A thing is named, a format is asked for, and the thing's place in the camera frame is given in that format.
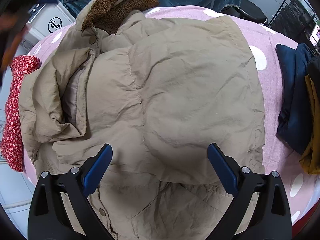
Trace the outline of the white beauty machine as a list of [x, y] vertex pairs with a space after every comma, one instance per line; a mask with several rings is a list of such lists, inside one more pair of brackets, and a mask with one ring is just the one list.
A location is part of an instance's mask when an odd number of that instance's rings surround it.
[[59, 0], [49, 0], [47, 3], [37, 3], [28, 11], [27, 22], [29, 32], [21, 45], [27, 51], [46, 36], [75, 22], [75, 18]]

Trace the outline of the black round stool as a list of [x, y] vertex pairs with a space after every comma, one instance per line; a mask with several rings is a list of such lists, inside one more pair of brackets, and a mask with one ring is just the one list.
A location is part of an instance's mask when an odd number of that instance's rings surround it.
[[267, 23], [267, 17], [263, 11], [249, 0], [241, 0], [239, 8], [227, 6], [222, 9], [221, 13], [257, 24]]

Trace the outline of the red floral garment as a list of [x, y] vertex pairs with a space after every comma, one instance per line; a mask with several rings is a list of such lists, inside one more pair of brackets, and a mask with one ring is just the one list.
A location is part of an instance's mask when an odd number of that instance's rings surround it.
[[9, 97], [5, 104], [5, 125], [1, 139], [1, 154], [9, 167], [23, 172], [23, 142], [19, 113], [19, 96], [25, 76], [40, 67], [40, 59], [30, 55], [20, 55], [13, 59], [10, 68], [12, 81]]

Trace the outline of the beige puffer jacket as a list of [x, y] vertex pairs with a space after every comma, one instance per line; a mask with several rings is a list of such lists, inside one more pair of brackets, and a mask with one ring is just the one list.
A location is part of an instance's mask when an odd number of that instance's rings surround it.
[[147, 18], [157, 4], [93, 0], [80, 12], [23, 80], [23, 146], [52, 175], [112, 147], [87, 199], [113, 239], [208, 239], [233, 197], [207, 148], [264, 172], [263, 94], [229, 16]]

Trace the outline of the pink polka dot bedsheet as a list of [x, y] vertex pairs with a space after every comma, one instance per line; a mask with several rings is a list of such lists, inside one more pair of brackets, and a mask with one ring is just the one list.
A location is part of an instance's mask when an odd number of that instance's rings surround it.
[[[224, 14], [211, 9], [186, 5], [179, 7], [156, 7], [143, 12], [149, 18], [191, 18], [195, 20], [210, 20]], [[263, 147], [263, 165], [265, 171], [276, 170], [283, 180], [290, 204], [292, 225], [300, 220], [300, 225], [308, 221], [314, 213], [313, 207], [319, 200], [319, 177], [306, 174], [300, 164], [300, 155], [284, 145], [277, 137], [278, 115], [283, 97], [283, 83], [276, 44], [284, 44], [296, 48], [293, 40], [276, 33], [264, 25], [242, 20], [236, 17], [233, 21], [241, 29], [257, 62], [258, 76], [264, 96], [265, 106], [265, 145]], [[60, 44], [67, 30], [75, 23], [66, 25], [60, 30], [46, 36], [39, 41], [28, 53], [38, 57], [44, 63]], [[24, 150], [23, 174], [34, 185], [37, 182], [35, 167]]]

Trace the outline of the navy blue garment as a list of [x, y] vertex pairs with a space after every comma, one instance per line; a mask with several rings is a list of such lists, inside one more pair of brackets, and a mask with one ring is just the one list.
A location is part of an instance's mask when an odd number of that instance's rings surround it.
[[311, 135], [311, 107], [305, 77], [315, 55], [305, 43], [296, 49], [277, 44], [276, 52], [283, 80], [277, 135], [294, 151], [303, 154]]

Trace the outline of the mustard yellow garment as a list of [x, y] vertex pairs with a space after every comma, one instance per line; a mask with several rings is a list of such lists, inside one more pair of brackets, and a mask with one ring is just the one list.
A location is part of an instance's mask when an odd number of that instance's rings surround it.
[[309, 143], [299, 160], [304, 172], [319, 175], [319, 97], [310, 75], [305, 77], [311, 107], [311, 135]]

